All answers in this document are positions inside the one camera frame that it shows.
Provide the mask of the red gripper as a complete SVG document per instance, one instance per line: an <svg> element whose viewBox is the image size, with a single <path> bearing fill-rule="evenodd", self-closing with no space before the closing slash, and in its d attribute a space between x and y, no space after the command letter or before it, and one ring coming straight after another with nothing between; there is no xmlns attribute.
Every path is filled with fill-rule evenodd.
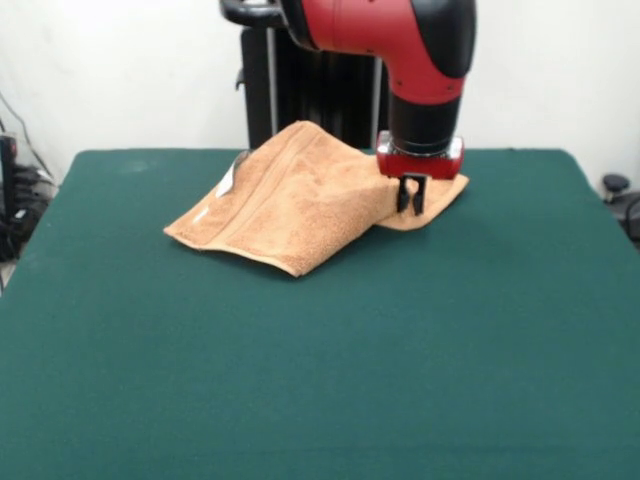
<svg viewBox="0 0 640 480"><path fill-rule="evenodd" d="M464 160L464 141L454 137L443 153L436 155L410 155L396 148L389 131L379 133L376 145L376 160L379 172L391 178L400 178L396 209L405 211L410 202L406 177L411 177L417 189L413 196L413 210L416 216L424 212L427 177L450 180L461 170Z"/></svg>

